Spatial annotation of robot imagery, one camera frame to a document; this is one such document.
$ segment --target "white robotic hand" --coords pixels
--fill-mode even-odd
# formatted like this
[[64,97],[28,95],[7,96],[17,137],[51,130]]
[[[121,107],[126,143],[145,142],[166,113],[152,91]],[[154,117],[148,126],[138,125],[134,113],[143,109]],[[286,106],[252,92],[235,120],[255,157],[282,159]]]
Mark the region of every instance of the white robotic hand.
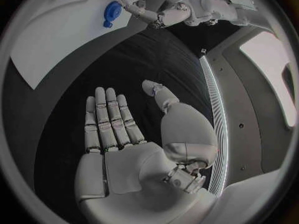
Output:
[[145,80],[143,89],[165,112],[163,148],[145,141],[126,98],[112,88],[97,88],[86,101],[75,195],[91,223],[169,223],[207,195],[198,170],[217,155],[211,124],[163,85]]
[[146,10],[146,0],[129,4],[126,0],[119,3],[124,9],[155,28],[163,28],[184,21],[188,26],[202,22],[215,25],[218,20],[227,20],[234,25],[254,25],[271,30],[268,22],[257,10],[239,4],[228,4],[224,0],[165,0],[168,8],[156,13]]

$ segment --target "black floor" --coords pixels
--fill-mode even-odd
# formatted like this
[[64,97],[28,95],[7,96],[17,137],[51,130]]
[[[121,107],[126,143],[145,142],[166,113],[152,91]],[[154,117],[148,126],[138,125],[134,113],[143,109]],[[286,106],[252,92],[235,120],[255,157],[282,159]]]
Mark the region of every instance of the black floor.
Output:
[[143,93],[144,79],[163,83],[181,102],[213,122],[198,57],[169,31],[147,29],[107,52],[62,96],[48,119],[36,154],[36,193],[70,223],[86,223],[75,203],[74,177],[84,153],[85,99],[94,95],[96,87],[113,87],[117,94],[124,94],[146,140],[161,144],[162,112],[154,99]]

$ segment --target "blue knob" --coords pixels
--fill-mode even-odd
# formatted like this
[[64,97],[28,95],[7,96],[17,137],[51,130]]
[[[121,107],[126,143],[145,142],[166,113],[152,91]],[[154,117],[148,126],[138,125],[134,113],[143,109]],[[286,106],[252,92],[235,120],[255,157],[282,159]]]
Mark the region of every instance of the blue knob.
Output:
[[121,15],[121,12],[122,12],[122,6],[117,1],[113,1],[109,3],[104,12],[104,18],[105,18],[104,27],[111,27],[112,24],[109,26],[108,24],[111,23],[111,21],[114,21],[116,18],[118,18]]

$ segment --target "led light strip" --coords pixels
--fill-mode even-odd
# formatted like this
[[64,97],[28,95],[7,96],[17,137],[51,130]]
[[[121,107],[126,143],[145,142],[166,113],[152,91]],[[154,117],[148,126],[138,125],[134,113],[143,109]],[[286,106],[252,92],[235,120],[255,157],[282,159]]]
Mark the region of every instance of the led light strip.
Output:
[[219,149],[218,156],[213,165],[208,191],[220,196],[225,186],[228,167],[227,120],[216,79],[205,56],[200,58],[200,64],[210,94],[214,116],[214,129],[217,135]]

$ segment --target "robotic hand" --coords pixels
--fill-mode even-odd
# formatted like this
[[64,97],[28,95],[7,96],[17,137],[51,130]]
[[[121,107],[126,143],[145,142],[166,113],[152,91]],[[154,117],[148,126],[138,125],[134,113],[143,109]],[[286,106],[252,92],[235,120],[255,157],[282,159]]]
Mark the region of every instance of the robotic hand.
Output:
[[146,0],[129,4],[119,0],[124,9],[137,18],[162,28],[184,21],[188,26],[198,26],[202,22],[215,25],[218,20],[227,20],[234,25],[254,25],[270,29],[268,22],[258,11],[240,4],[228,4],[224,0],[165,0],[168,8],[156,13],[146,10]]
[[86,101],[86,154],[77,168],[75,195],[91,223],[170,223],[211,199],[198,171],[216,158],[213,127],[165,86],[145,80],[142,87],[165,113],[163,148],[145,141],[124,95],[97,88]]

